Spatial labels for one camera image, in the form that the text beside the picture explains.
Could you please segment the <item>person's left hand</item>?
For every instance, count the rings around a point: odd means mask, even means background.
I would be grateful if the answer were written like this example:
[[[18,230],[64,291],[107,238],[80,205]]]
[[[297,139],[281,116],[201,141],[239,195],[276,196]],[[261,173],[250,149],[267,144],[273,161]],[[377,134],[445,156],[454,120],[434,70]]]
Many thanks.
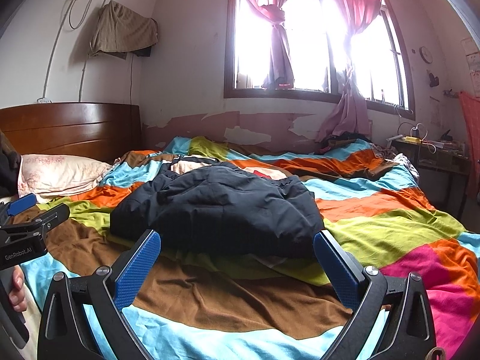
[[[13,287],[9,292],[10,303],[16,312],[24,312],[28,308],[24,291],[24,272],[15,266],[12,272]]]

